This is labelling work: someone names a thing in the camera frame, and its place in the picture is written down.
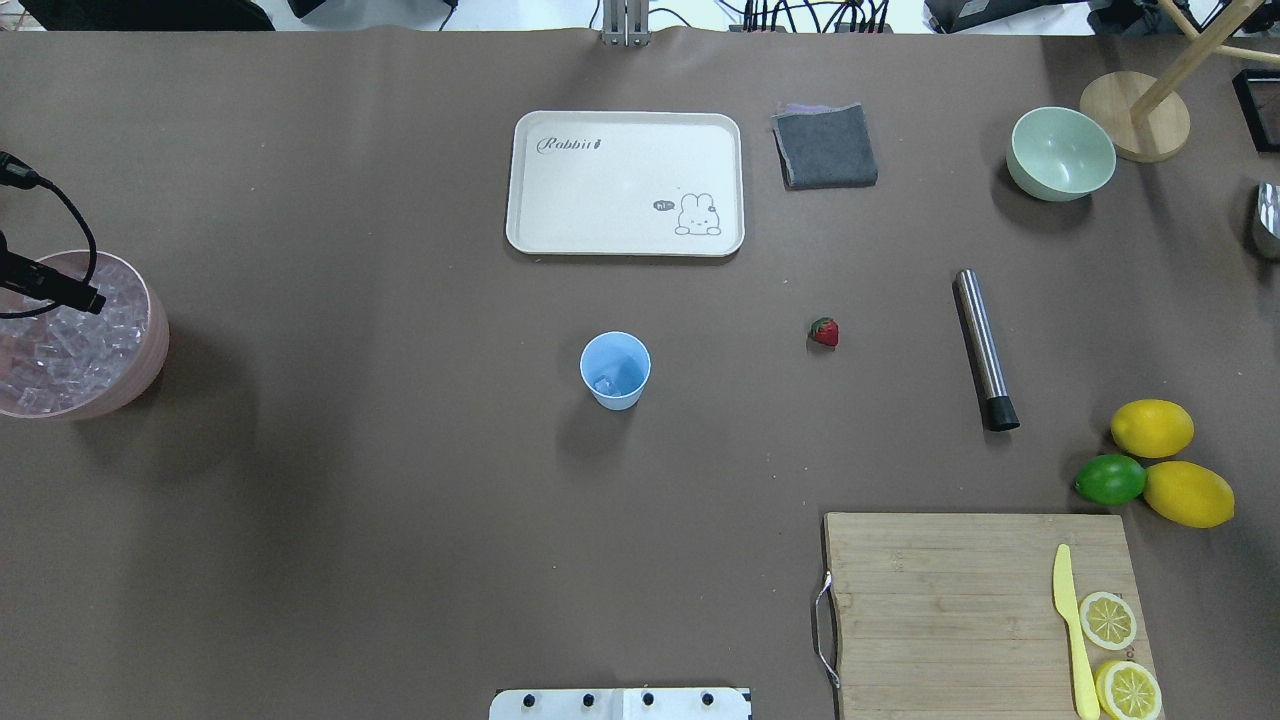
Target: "white floor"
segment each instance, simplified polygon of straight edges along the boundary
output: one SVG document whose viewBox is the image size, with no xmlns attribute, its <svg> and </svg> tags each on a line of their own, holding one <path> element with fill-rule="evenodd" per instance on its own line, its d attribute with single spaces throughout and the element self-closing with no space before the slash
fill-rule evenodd
<svg viewBox="0 0 1280 720">
<path fill-rule="evenodd" d="M 305 18 L 293 17 L 287 0 L 256 0 L 270 15 L 276 29 L 361 29 L 380 24 L 397 24 L 424 31 L 435 31 L 448 15 L 449 8 L 442 0 L 326 0 Z M 741 8 L 745 0 L 727 0 Z M 1216 0 L 1193 0 L 1192 12 L 1198 19 L 1208 15 Z M 549 29 L 586 27 L 596 8 L 596 0 L 460 0 L 458 9 L 449 18 L 445 29 Z M 650 0 L 650 8 L 666 8 L 680 13 L 690 24 L 707 29 L 728 29 L 740 22 L 737 13 L 716 0 Z M 826 23 L 836 10 L 835 5 L 817 6 L 820 22 Z M 813 18 L 799 6 L 795 12 L 796 29 L 814 32 Z M 1093 35 L 1087 17 L 1089 5 L 1051 5 L 1019 13 L 1011 18 L 987 23 L 966 33 L 984 35 Z M 932 32 L 924 18 L 923 0 L 888 0 L 888 24 L 897 33 Z M 20 0 L 0 0 L 0 27 L 8 29 L 38 29 L 28 17 L 22 27 L 14 28 L 22 18 Z M 669 13 L 650 15 L 650 27 L 660 29 L 681 22 Z M 594 27 L 600 27 L 599 14 Z"/>
</svg>

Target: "cutting board handle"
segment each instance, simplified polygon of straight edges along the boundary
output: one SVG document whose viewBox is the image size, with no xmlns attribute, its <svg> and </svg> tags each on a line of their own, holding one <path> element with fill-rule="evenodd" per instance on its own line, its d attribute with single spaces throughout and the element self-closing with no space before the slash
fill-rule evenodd
<svg viewBox="0 0 1280 720">
<path fill-rule="evenodd" d="M 818 659 L 822 660 L 822 666 L 827 669 L 827 675 L 831 678 L 831 684 L 837 691 L 840 689 L 840 674 L 836 669 L 831 666 L 827 661 L 827 656 L 822 652 L 822 632 L 818 630 L 818 612 L 822 607 L 822 596 L 827 596 L 827 601 L 832 603 L 832 614 L 835 614 L 835 598 L 831 596 L 831 570 L 822 578 L 822 588 L 818 589 L 818 594 L 813 598 L 813 647 L 818 651 Z"/>
</svg>

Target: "bowl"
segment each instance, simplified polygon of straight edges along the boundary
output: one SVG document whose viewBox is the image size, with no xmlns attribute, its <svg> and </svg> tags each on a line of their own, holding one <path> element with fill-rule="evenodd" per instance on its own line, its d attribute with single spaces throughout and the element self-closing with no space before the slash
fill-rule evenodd
<svg viewBox="0 0 1280 720">
<path fill-rule="evenodd" d="M 1005 160 L 1028 195 L 1065 202 L 1111 179 L 1116 149 L 1088 115 L 1069 108 L 1037 108 L 1018 119 Z"/>
<path fill-rule="evenodd" d="M 81 278 L 88 251 L 40 261 Z M 0 319 L 0 414 L 26 420 L 93 418 L 123 407 L 155 380 L 169 352 L 169 320 L 155 292 L 133 265 L 109 252 L 97 254 L 90 283 L 106 297 L 100 315 L 63 307 Z M 47 302 L 0 290 L 0 311 L 42 305 Z"/>
</svg>

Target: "yellow lemon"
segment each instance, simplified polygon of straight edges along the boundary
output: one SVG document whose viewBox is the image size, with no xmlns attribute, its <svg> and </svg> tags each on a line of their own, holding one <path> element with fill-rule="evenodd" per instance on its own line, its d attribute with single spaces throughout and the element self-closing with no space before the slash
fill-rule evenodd
<svg viewBox="0 0 1280 720">
<path fill-rule="evenodd" d="M 1103 650 L 1124 650 L 1138 637 L 1138 619 L 1123 597 L 1096 592 L 1080 601 L 1084 637 Z"/>
<path fill-rule="evenodd" d="M 1235 493 L 1217 473 L 1185 460 L 1147 468 L 1147 505 L 1189 528 L 1212 528 L 1235 516 Z"/>
<path fill-rule="evenodd" d="M 1167 400 L 1134 400 L 1111 416 L 1111 437 L 1138 457 L 1169 457 L 1190 445 L 1194 434 L 1192 416 Z"/>
<path fill-rule="evenodd" d="M 1160 685 L 1151 670 L 1137 662 L 1103 662 L 1098 667 L 1094 687 L 1102 710 L 1116 720 L 1155 720 L 1160 716 Z"/>
</svg>

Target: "mint green bowl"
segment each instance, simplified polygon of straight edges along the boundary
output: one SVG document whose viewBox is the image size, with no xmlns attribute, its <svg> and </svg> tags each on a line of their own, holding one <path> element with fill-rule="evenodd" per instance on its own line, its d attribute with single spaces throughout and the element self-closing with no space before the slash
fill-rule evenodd
<svg viewBox="0 0 1280 720">
<path fill-rule="evenodd" d="M 1028 195 L 1065 202 L 1111 179 L 1116 149 L 1088 115 L 1069 108 L 1037 108 L 1014 126 L 1005 161 Z"/>
</svg>

